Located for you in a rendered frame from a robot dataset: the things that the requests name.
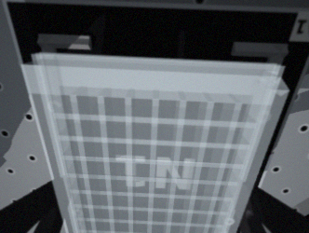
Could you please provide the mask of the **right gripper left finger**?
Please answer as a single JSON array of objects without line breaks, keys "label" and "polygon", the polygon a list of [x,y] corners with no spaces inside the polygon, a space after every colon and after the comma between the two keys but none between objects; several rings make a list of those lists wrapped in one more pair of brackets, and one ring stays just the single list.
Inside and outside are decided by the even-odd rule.
[{"label": "right gripper left finger", "polygon": [[[38,223],[39,222],[39,223]],[[0,233],[60,233],[62,217],[52,180],[0,210]]]}]

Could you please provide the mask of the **white rectangular well plate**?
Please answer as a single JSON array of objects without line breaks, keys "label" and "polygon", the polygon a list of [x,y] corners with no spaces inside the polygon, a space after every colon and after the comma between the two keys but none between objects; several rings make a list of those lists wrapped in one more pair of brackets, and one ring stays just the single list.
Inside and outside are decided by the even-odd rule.
[{"label": "white rectangular well plate", "polygon": [[66,233],[236,233],[289,94],[284,65],[31,55]]}]

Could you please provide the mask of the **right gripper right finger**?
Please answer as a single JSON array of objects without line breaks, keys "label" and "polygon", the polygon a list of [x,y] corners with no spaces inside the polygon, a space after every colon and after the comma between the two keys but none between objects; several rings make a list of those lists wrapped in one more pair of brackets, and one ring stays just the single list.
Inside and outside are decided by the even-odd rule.
[{"label": "right gripper right finger", "polygon": [[309,233],[309,218],[256,185],[239,224],[241,233]]}]

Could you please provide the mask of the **grey perforated base plate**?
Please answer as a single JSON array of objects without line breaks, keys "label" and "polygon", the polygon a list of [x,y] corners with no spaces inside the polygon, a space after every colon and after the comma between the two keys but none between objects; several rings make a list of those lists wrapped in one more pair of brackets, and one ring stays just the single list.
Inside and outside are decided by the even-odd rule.
[{"label": "grey perforated base plate", "polygon": [[[146,3],[309,7],[309,0],[99,0]],[[20,62],[0,0],[0,209],[51,181]],[[309,214],[309,67],[261,189]]]}]

